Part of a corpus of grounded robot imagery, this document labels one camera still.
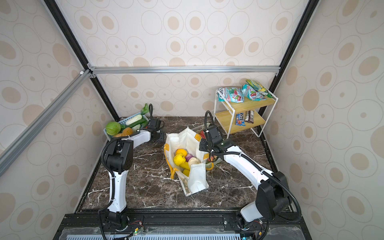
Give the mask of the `white canvas grocery bag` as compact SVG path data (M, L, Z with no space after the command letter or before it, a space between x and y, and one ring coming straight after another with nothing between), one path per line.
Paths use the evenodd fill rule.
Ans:
M209 153L199 150L202 136L185 128L180 133L166 134L164 154L171 170L171 178L177 176L185 196L209 188L206 173Z

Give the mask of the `yellow banana toy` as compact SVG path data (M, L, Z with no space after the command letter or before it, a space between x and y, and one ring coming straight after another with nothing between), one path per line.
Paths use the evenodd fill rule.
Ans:
M183 169L183 174L188 177L190 175L190 168L188 162L182 163L180 167Z

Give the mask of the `white cauliflower toy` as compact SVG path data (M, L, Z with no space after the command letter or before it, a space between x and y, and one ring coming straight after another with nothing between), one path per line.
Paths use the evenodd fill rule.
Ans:
M188 161L189 168L191 168L192 165L196 165L196 164L200 164L200 163L201 163L200 160L198 160L195 157L190 158Z

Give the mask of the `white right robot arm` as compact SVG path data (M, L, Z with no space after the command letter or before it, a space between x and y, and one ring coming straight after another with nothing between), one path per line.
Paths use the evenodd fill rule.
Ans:
M237 213L238 224L244 226L257 219L272 221L276 217L296 223L302 218L300 204L288 187L282 172L272 172L247 156L232 140L224 139L219 128L204 130L199 150L217 156L235 167L257 188L256 200Z

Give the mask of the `yellow lemon toy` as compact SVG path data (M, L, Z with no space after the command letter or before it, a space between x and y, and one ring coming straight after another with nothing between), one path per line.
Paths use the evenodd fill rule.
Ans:
M176 166L180 166L186 162L186 158L183 154L177 154L174 156L173 161Z

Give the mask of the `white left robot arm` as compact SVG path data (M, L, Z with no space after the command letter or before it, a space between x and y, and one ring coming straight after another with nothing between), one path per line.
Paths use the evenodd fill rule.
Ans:
M106 209L120 214L127 207L126 181L134 160L134 149L144 143L164 140L164 122L151 118L146 126L113 137L102 150L101 161L109 172L110 201Z

